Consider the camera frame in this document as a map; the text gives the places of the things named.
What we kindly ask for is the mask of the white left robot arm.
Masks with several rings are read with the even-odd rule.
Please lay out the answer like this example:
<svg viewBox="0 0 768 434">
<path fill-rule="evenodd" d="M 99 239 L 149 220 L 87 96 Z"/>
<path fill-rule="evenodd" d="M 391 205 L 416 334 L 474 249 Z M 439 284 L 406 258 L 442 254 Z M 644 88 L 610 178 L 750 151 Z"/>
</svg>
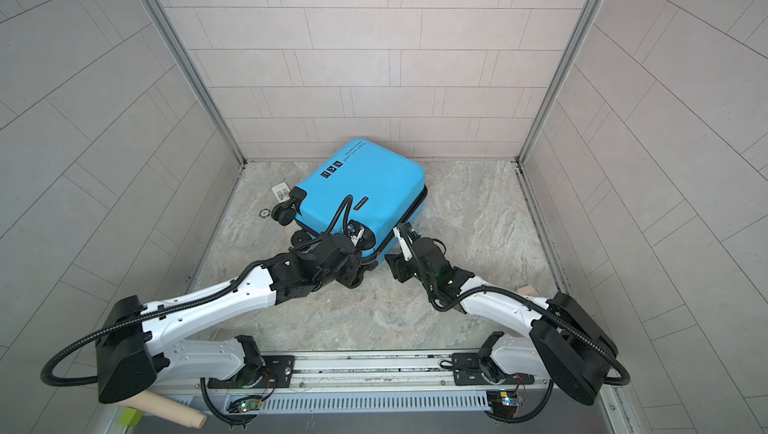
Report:
<svg viewBox="0 0 768 434">
<path fill-rule="evenodd" d="M 358 287 L 366 271 L 393 246 L 369 235 L 360 241 L 342 233 L 323 235 L 305 246 L 249 264 L 235 279 L 185 296 L 143 304 L 137 296 L 118 301 L 96 340 L 98 400 L 124 401 L 173 374 L 229 379 L 241 370 L 247 348 L 237 342 L 232 368 L 185 368 L 171 352 L 178 342 L 250 311 L 308 296 L 338 282 Z"/>
</svg>

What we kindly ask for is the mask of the blue suitcase black lining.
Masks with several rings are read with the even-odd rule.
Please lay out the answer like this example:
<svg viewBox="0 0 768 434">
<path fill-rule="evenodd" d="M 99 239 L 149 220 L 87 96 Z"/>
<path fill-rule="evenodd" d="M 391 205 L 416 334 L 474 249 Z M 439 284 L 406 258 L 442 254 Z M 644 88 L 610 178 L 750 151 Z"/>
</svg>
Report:
<svg viewBox="0 0 768 434">
<path fill-rule="evenodd" d="M 316 237 L 326 230 L 342 201 L 352 198 L 349 219 L 375 240 L 362 251 L 372 270 L 396 244 L 393 229 L 412 221 L 427 196 L 421 165 L 365 139 L 354 139 L 287 192 L 271 217 L 291 222 Z"/>
</svg>

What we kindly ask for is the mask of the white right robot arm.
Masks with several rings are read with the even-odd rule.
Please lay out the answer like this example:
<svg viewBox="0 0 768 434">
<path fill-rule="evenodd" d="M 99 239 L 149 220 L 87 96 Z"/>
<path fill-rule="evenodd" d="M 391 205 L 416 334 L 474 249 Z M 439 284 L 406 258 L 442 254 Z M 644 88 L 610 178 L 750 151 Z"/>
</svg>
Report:
<svg viewBox="0 0 768 434">
<path fill-rule="evenodd" d="M 477 352 L 471 372 L 491 384 L 516 374 L 542 376 L 572 399 L 594 403 L 605 386 L 631 381 L 618 349 L 581 305 L 562 292 L 550 299 L 531 297 L 494 286 L 450 264 L 441 241 L 419 236 L 408 223 L 393 230 L 401 251 L 387 263 L 399 282 L 416 279 L 439 312 L 456 310 L 489 319 L 520 335 L 532 346 L 532 358 L 512 349 L 505 333 L 491 334 Z"/>
</svg>

